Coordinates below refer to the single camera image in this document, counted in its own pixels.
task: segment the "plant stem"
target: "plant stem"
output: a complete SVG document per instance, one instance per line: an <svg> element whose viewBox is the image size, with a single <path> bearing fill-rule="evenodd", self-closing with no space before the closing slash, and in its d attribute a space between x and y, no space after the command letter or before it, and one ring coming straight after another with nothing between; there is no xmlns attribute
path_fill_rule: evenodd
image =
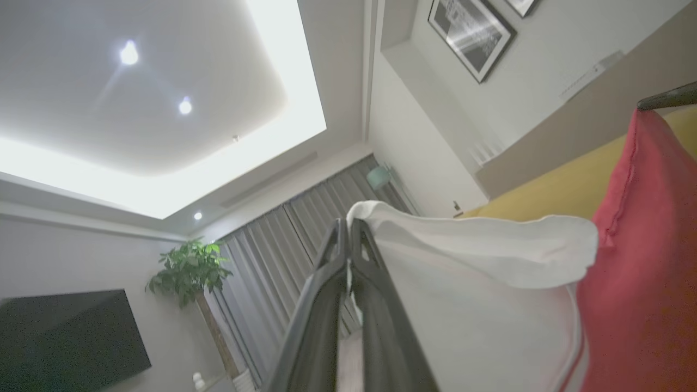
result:
<svg viewBox="0 0 697 392"><path fill-rule="evenodd" d="M235 377L240 375L240 372L239 370L237 370L235 361L232 359L230 350L227 347L227 343L225 343L225 339L223 338L222 332L220 331L220 327L215 321L213 312L210 311L210 306L206 301L204 292L197 292L195 296L196 303L199 304L201 313L204 315L204 320L206 320L206 324L208 325L208 330L210 331L210 334L213 337L213 341L215 341L215 346L218 348L218 353L220 354L222 363L225 366L225 372L230 376L231 379L234 379Z"/></svg>

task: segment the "black and white photo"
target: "black and white photo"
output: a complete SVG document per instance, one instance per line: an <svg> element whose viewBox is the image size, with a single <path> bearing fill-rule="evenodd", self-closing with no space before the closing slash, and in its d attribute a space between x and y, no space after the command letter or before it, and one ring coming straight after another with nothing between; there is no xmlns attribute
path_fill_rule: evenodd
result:
<svg viewBox="0 0 697 392"><path fill-rule="evenodd" d="M521 17L531 14L538 2L539 0L506 0Z"/></svg>
<svg viewBox="0 0 697 392"><path fill-rule="evenodd" d="M434 0L429 23L479 83L516 35L486 0Z"/></svg>

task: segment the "television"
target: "television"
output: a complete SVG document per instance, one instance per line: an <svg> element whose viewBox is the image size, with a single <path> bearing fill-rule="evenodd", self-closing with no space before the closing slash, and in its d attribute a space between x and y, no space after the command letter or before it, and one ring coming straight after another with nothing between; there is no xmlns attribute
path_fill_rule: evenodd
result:
<svg viewBox="0 0 697 392"><path fill-rule="evenodd" d="M0 391L93 392L151 367L124 290L0 302Z"/></svg>

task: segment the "gray curtain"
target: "gray curtain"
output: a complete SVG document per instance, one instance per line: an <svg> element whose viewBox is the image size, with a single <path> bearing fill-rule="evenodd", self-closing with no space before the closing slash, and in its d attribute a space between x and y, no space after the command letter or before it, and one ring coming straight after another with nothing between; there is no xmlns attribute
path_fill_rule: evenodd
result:
<svg viewBox="0 0 697 392"><path fill-rule="evenodd" d="M382 200L408 211L391 185L374 192L366 180L377 166L366 157L236 230L222 252L233 275L215 298L257 386L269 376L325 231L361 200ZM359 328L344 304L343 336Z"/></svg>

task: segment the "teal lamp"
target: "teal lamp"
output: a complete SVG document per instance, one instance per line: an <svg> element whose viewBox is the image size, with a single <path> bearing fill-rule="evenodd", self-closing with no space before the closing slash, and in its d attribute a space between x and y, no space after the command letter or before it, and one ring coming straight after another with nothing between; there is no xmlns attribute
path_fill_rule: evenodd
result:
<svg viewBox="0 0 697 392"><path fill-rule="evenodd" d="M386 167L378 166L368 173L367 178L370 188L373 188L373 190L380 190L383 186L390 183L392 175L390 175L390 171Z"/></svg>
<svg viewBox="0 0 697 392"><path fill-rule="evenodd" d="M373 188L373 190L380 190L385 185L389 184L391 180L394 179L395 190L397 191L397 194L401 196L405 203L407 203L407 206L411 210L412 214L417 216L419 215L419 211L416 209L416 205L411 200L411 197L409 197L409 194L406 192L406 189L404 189L404 187L401 186L398 178L392 175L392 171L390 170L390 168L380 165L375 169L371 170L366 176L366 179L368 180L368 184L370 184L370 188Z"/></svg>

